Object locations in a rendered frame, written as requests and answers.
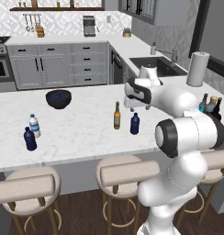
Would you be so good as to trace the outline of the dark sink basin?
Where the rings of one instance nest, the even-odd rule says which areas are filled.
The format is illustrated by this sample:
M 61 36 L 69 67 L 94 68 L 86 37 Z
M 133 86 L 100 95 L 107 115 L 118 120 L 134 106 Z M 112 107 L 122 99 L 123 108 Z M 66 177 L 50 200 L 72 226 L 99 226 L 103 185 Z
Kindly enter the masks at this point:
M 182 76 L 187 75 L 183 69 L 172 63 L 164 57 L 141 57 L 130 58 L 137 68 L 145 65 L 155 65 L 159 77 Z

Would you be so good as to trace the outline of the steel oven with hob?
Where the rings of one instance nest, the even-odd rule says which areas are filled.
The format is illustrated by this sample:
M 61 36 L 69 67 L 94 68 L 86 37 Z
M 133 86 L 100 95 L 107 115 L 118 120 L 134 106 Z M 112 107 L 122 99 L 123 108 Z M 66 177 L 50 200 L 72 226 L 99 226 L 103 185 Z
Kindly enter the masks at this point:
M 5 43 L 10 36 L 0 36 L 0 93 L 17 90 Z

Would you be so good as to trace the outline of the grey wall cupboard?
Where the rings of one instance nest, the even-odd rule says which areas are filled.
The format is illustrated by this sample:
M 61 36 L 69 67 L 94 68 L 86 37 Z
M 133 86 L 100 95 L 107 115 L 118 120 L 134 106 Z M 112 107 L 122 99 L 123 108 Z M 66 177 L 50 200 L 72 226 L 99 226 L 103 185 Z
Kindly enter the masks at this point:
M 149 24 L 154 24 L 158 0 L 118 0 L 118 10 Z

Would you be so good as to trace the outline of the grey base cupboard run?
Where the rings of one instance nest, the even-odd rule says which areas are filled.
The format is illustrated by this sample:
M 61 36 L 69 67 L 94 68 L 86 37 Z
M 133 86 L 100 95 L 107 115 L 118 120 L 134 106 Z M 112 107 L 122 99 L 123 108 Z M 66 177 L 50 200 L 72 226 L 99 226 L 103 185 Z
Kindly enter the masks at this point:
M 105 84 L 107 44 L 7 45 L 19 90 Z

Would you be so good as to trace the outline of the dark blue plastic bottle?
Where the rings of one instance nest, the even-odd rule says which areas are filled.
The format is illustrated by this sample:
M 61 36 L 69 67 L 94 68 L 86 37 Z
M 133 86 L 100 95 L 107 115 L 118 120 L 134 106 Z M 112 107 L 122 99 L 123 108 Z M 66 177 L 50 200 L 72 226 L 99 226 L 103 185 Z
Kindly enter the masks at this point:
M 133 135 L 137 135 L 139 133 L 139 125 L 140 125 L 140 118 L 138 114 L 135 113 L 130 121 L 130 133 Z
M 26 142 L 26 146 L 29 151 L 34 151 L 37 149 L 37 142 L 35 140 L 35 135 L 30 130 L 29 127 L 25 127 L 24 140 Z

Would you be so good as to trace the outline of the grey tap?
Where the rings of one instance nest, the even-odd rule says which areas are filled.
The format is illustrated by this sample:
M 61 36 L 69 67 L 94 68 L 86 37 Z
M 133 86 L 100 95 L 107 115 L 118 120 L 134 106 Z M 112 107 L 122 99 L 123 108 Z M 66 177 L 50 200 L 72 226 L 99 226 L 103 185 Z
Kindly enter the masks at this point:
M 156 50 L 159 51 L 159 52 L 171 54 L 172 55 L 171 66 L 175 66 L 175 64 L 177 63 L 177 60 L 178 60 L 177 50 L 172 50 L 172 51 L 161 50 L 161 49 L 156 49 Z

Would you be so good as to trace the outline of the grey coffee machine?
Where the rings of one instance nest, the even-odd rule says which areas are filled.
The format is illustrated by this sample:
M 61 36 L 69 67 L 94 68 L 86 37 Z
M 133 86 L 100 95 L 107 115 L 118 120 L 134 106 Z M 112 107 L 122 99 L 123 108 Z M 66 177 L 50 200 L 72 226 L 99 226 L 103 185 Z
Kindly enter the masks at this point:
M 84 23 L 84 36 L 94 37 L 95 36 L 95 17 L 83 16 L 83 23 Z

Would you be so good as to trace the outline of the dark wooden wall shelf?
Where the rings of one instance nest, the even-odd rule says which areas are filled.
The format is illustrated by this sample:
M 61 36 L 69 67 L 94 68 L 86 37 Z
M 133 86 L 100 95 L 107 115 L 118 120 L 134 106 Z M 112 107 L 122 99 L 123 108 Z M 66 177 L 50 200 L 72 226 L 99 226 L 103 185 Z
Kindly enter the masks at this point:
M 103 7 L 13 7 L 9 11 L 105 11 Z

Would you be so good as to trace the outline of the dark blue bowl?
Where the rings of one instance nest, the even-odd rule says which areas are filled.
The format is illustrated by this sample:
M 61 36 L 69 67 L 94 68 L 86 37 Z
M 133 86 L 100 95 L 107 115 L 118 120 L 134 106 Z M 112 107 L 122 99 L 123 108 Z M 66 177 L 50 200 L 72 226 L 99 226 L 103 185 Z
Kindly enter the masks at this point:
M 46 101 L 55 109 L 64 109 L 71 103 L 72 94 L 64 89 L 52 90 L 46 94 Z

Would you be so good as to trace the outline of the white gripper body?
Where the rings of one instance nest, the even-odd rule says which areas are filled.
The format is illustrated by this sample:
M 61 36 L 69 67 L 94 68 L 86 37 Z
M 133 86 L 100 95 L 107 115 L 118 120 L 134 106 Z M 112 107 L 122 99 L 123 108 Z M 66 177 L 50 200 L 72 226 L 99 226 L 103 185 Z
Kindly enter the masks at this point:
M 127 96 L 125 97 L 124 100 L 124 106 L 126 108 L 135 108 L 135 107 L 140 107 L 140 106 L 148 106 L 148 104 L 142 103 L 141 101 L 137 100 L 137 99 L 129 99 Z

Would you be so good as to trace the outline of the beige wooden bar stool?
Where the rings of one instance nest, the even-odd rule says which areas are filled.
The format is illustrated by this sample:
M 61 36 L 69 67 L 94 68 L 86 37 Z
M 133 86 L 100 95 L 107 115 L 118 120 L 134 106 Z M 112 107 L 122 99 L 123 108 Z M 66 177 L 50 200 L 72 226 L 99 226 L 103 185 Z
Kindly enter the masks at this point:
M 137 234 L 140 216 L 140 201 L 132 199 L 137 195 L 140 182 L 143 182 L 160 172 L 159 164 L 154 161 L 143 161 L 135 155 L 109 157 L 101 160 L 96 166 L 95 178 L 103 192 L 103 216 L 106 220 L 106 235 L 112 235 L 112 228 L 126 228 L 133 224 L 133 234 Z M 127 212 L 129 206 L 134 207 L 135 215 L 127 224 L 112 222 L 112 200 L 126 200 Z
M 202 205 L 197 210 L 187 210 L 186 204 L 184 204 L 180 209 L 180 212 L 178 214 L 175 223 L 175 226 L 177 228 L 180 227 L 184 213 L 189 213 L 189 214 L 200 213 L 198 222 L 201 223 L 203 221 L 203 218 L 207 213 L 207 209 L 209 207 L 211 199 L 218 187 L 218 183 L 224 178 L 224 150 L 203 152 L 203 156 L 207 161 L 208 170 L 204 178 L 201 180 L 201 184 L 211 185 L 209 193 L 207 195 L 207 199 L 204 199 L 204 197 L 200 193 L 198 193 L 199 196 L 201 197 Z
M 36 231 L 34 217 L 45 210 L 50 215 L 53 235 L 60 235 L 60 192 L 61 177 L 53 167 L 22 169 L 0 181 L 0 204 L 12 215 L 20 235 L 27 235 L 28 223 Z

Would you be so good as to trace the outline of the amber glass bottle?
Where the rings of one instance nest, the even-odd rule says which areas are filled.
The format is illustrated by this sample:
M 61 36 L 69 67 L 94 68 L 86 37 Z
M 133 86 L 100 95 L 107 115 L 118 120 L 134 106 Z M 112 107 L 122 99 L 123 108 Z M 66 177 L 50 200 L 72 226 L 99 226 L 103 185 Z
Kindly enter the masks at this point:
M 120 111 L 119 111 L 119 102 L 116 102 L 116 110 L 114 113 L 114 129 L 120 128 Z

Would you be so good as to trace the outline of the white plastic bottle blue cap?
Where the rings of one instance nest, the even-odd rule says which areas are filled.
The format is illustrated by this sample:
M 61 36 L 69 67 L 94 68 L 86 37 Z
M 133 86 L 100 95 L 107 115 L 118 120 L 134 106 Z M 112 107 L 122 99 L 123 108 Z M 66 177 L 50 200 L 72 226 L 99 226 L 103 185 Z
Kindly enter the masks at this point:
M 31 131 L 34 133 L 35 138 L 39 138 L 40 137 L 39 122 L 34 114 L 30 115 L 29 127 Z

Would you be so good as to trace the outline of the white paper towel roll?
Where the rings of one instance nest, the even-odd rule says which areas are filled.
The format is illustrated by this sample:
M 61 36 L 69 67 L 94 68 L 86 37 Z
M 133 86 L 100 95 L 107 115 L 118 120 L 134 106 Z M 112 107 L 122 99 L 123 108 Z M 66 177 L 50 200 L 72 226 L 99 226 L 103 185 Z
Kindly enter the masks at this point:
M 207 69 L 207 64 L 210 54 L 203 51 L 196 51 L 192 53 L 186 83 L 193 87 L 200 87 L 203 85 L 203 79 Z

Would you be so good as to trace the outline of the wooden knife block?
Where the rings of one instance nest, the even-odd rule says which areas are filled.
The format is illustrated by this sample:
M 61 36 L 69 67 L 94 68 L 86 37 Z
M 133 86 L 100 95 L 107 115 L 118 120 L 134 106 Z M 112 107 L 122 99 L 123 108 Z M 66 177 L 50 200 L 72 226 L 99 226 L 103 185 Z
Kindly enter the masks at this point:
M 43 38 L 45 36 L 43 27 L 35 27 L 35 29 L 36 29 L 36 32 L 37 32 L 37 36 L 39 38 Z

